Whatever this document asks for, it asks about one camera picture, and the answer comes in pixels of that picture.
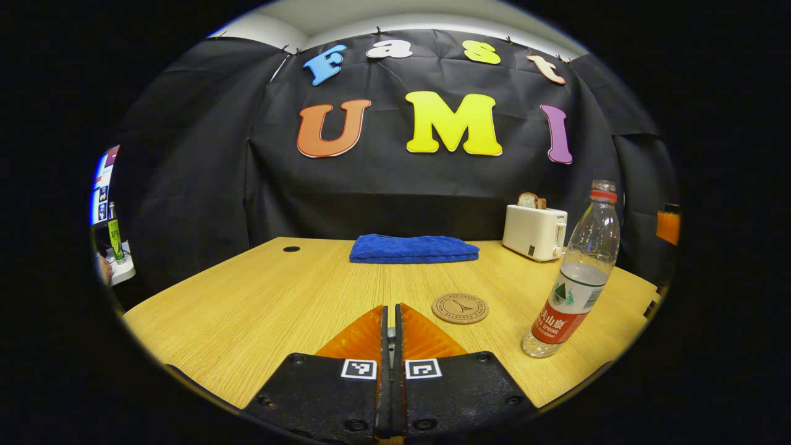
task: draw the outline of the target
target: folded towel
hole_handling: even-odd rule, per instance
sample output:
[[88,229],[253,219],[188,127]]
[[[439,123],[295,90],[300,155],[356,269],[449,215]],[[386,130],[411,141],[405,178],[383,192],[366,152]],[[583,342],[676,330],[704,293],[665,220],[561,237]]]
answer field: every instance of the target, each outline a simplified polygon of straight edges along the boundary
[[479,247],[458,238],[363,235],[351,248],[353,263],[449,263],[478,259]]

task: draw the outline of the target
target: purple letter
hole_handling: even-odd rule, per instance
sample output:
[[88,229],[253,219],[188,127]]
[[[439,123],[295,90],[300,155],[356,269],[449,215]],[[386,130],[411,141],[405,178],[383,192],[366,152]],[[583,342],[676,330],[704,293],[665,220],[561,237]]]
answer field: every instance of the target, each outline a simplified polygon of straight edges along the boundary
[[552,162],[558,164],[570,164],[571,153],[569,153],[569,143],[566,140],[566,114],[560,108],[552,105],[541,105],[541,111],[547,115],[549,121],[550,144],[547,156]]

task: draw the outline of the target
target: computer screen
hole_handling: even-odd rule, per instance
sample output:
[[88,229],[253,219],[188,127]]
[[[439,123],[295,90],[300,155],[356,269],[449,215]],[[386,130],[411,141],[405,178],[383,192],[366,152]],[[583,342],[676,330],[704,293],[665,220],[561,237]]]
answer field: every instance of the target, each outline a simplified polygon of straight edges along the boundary
[[91,225],[106,223],[108,221],[110,209],[108,196],[110,193],[110,175],[112,174],[112,166],[115,164],[115,156],[118,154],[116,145],[110,150],[104,152],[99,163],[97,164],[97,171],[93,178],[93,191],[91,195]]

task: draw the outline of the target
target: white toaster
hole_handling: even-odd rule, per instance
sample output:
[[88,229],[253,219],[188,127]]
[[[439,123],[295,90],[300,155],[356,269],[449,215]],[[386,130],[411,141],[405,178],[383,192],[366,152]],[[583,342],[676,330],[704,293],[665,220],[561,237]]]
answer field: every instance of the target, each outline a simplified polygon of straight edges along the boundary
[[505,211],[502,244],[536,261],[549,261],[563,253],[568,214],[562,210],[509,205]]

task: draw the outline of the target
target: cork coaster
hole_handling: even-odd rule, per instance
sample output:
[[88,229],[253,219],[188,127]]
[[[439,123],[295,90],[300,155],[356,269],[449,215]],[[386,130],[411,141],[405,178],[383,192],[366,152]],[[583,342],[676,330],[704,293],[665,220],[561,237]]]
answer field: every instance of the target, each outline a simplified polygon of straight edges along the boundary
[[469,294],[448,294],[431,303],[434,315],[457,325],[470,325],[489,315],[486,302]]

